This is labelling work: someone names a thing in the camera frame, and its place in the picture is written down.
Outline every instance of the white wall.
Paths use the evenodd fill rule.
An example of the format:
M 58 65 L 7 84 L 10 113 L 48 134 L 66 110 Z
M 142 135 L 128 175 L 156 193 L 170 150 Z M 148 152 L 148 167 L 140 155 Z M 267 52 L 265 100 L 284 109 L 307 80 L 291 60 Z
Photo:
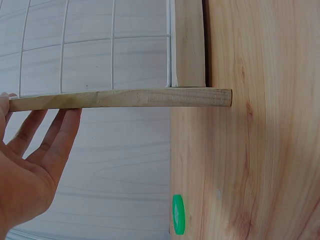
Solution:
M 20 53 L 7 54 L 20 51 L 28 0 L 1 1 L 0 91 L 17 93 Z M 116 36 L 166 34 L 166 0 L 116 1 Z M 31 0 L 24 49 L 61 42 L 65 5 Z M 65 40 L 110 36 L 112 5 L 69 0 Z M 23 95 L 59 91 L 60 53 L 60 45 L 23 53 Z M 115 39 L 114 54 L 116 89 L 166 85 L 165 37 Z M 66 44 L 63 61 L 64 92 L 110 89 L 111 40 Z M 39 146 L 56 112 L 48 113 L 26 155 Z M 5 142 L 27 114 L 13 115 Z M 85 109 L 51 208 L 16 230 L 53 239 L 170 239 L 169 178 L 168 108 Z

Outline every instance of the wooden panel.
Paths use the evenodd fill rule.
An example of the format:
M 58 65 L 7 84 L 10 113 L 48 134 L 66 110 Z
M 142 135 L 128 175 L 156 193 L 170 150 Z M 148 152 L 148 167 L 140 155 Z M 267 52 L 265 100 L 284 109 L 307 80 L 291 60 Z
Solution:
M 205 34 L 201 0 L 174 0 L 172 86 L 205 87 Z
M 211 84 L 231 108 L 172 111 L 180 240 L 320 232 L 320 1 L 207 1 Z
M 213 87 L 92 91 L 10 100 L 10 111 L 101 107 L 230 107 L 232 91 Z

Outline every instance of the white wire grid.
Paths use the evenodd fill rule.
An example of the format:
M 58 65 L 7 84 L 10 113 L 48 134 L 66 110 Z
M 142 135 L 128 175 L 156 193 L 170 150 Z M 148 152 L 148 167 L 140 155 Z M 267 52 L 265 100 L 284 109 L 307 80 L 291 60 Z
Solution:
M 0 9 L 2 6 L 3 0 L 0 0 Z M 28 14 L 29 10 L 32 7 L 38 6 L 41 3 L 30 5 L 31 0 L 28 0 L 26 11 L 25 11 L 25 18 L 24 18 L 24 24 L 23 24 L 23 31 L 22 31 L 22 39 L 21 39 L 21 48 L 20 51 L 15 51 L 7 54 L 0 55 L 1 57 L 6 57 L 14 54 L 20 53 L 20 62 L 19 62 L 19 77 L 18 77 L 18 98 L 26 98 L 26 97 L 32 97 L 32 96 L 38 96 L 38 94 L 32 94 L 32 95 L 22 95 L 22 88 L 21 88 L 21 77 L 22 77 L 22 63 L 23 63 L 23 53 L 27 51 L 37 50 L 37 49 L 43 49 L 43 48 L 49 48 L 54 46 L 61 46 L 61 54 L 60 54 L 60 78 L 59 78 L 59 93 L 63 94 L 63 67 L 64 67 L 64 48 L 66 44 L 75 44 L 75 43 L 84 43 L 84 42 L 93 42 L 93 41 L 101 41 L 101 40 L 111 40 L 111 82 L 110 87 L 111 89 L 114 89 L 114 66 L 115 66 L 115 39 L 132 39 L 132 38 L 166 38 L 166 88 L 171 87 L 172 85 L 172 56 L 171 56 L 171 0 L 166 0 L 166 34 L 146 34 L 146 35 L 124 35 L 124 36 L 116 36 L 115 35 L 115 20 L 116 20 L 116 4 L 117 0 L 113 0 L 112 3 L 112 25 L 111 25 L 111 36 L 110 37 L 101 37 L 101 38 L 92 38 L 92 39 L 86 39 L 86 40 L 76 40 L 76 41 L 65 41 L 65 35 L 66 35 L 66 23 L 67 23 L 67 16 L 68 16 L 68 7 L 69 7 L 69 0 L 66 0 L 65 2 L 65 11 L 64 11 L 64 17 L 63 17 L 63 26 L 62 26 L 62 37 L 61 37 L 61 43 L 58 44 L 50 44 L 40 47 L 33 47 L 33 48 L 27 48 L 24 49 L 24 42 L 25 42 L 25 33 L 26 33 L 26 27 L 27 27 L 27 20 L 28 20 Z

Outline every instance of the green circle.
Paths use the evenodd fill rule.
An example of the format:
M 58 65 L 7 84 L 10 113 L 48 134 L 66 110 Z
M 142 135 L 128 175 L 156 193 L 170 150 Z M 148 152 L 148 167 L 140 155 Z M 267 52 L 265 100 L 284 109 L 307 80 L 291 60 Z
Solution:
M 180 194 L 172 197 L 172 214 L 175 234 L 183 235 L 186 228 L 185 205 Z

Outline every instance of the wooden dowel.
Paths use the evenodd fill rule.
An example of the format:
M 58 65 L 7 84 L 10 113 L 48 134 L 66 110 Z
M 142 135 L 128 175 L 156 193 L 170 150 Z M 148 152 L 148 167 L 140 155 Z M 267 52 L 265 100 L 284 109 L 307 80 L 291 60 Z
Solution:
M 213 87 L 171 87 L 64 93 L 10 100 L 10 112 L 103 107 L 230 107 L 232 91 Z

